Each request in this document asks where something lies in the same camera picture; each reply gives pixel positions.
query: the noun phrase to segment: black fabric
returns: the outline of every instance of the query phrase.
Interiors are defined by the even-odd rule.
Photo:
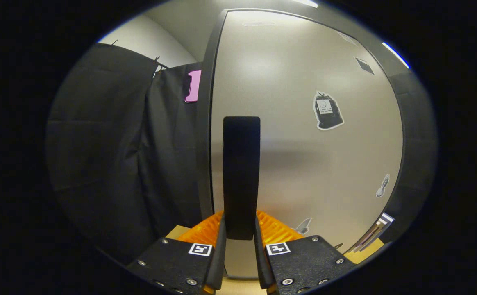
[[[202,221],[195,167],[197,103],[185,103],[190,71],[200,63],[156,73],[147,92],[139,173],[154,231],[165,236],[176,225]]]
[[[156,63],[96,44],[53,102],[46,158],[57,199],[102,250],[130,263],[156,239],[141,192],[137,154]]]

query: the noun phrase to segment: bolt head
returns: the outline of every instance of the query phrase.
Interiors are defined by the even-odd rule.
[[[282,284],[283,284],[284,286],[287,286],[287,285],[289,285],[289,284],[293,284],[293,279],[283,280],[283,281],[282,281]]]

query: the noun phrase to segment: orange textured surface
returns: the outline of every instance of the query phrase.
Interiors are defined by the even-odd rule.
[[[201,223],[178,237],[177,240],[188,243],[205,243],[206,245],[216,247],[216,238],[218,236],[218,227],[220,226],[222,213],[224,213],[224,211],[207,217]]]
[[[282,243],[302,239],[304,237],[291,229],[291,227],[263,211],[257,210],[257,217],[259,218],[259,224],[261,226],[262,243],[264,247],[269,243]]]
[[[204,221],[178,237],[177,240],[188,243],[205,243],[215,247],[222,213],[224,213],[224,211],[207,217]],[[263,211],[257,210],[257,217],[259,218],[259,224],[261,226],[262,243],[264,246],[269,243],[282,243],[302,239],[304,237]]]

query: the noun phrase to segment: pink number sign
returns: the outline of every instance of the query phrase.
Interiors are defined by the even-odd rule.
[[[189,72],[189,75],[191,76],[191,84],[189,86],[189,95],[184,99],[185,102],[196,102],[199,99],[199,83],[201,72],[201,70]]]

